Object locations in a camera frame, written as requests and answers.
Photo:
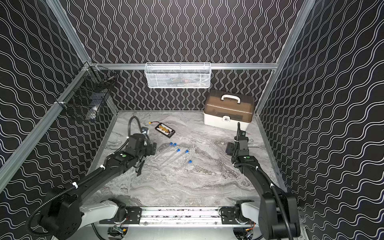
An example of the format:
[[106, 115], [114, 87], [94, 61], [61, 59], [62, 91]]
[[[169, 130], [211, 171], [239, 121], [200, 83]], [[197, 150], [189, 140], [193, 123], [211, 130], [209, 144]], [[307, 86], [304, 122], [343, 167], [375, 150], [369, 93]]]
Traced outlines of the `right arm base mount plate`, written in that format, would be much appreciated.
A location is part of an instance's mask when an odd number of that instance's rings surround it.
[[236, 207], [222, 207], [219, 215], [223, 225], [252, 225], [254, 222], [245, 218]]

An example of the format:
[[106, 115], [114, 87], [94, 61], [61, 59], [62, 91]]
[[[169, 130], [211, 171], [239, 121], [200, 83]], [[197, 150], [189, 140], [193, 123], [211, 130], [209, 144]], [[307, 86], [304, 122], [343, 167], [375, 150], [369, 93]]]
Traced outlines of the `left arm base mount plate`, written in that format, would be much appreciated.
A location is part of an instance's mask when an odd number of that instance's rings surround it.
[[99, 224], [139, 224], [141, 220], [142, 209], [140, 207], [119, 208], [112, 219], [101, 220]]

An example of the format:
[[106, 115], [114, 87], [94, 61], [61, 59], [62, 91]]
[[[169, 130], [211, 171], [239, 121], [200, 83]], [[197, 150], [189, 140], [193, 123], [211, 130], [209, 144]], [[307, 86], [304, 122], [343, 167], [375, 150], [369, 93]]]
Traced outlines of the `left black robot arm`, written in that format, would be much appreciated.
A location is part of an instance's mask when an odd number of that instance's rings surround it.
[[138, 127], [139, 132], [135, 134], [128, 128], [123, 145], [108, 155], [93, 172], [77, 182], [50, 189], [43, 203], [26, 220], [28, 234], [68, 239], [85, 225], [86, 212], [81, 210], [84, 200], [130, 169], [141, 175], [145, 158], [156, 153], [157, 144], [151, 142], [148, 128]]

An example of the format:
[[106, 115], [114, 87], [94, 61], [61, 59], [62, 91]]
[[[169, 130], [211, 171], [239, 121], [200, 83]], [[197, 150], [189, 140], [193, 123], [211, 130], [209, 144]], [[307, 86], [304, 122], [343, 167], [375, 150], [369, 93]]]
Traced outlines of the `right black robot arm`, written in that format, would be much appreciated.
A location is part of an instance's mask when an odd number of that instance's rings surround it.
[[252, 184], [260, 197], [260, 206], [253, 201], [237, 201], [235, 220], [241, 224], [251, 221], [259, 226], [266, 240], [293, 240], [301, 235], [296, 197], [279, 188], [262, 169], [256, 157], [250, 155], [249, 138], [237, 123], [233, 143], [228, 143], [227, 155], [233, 167], [238, 169]]

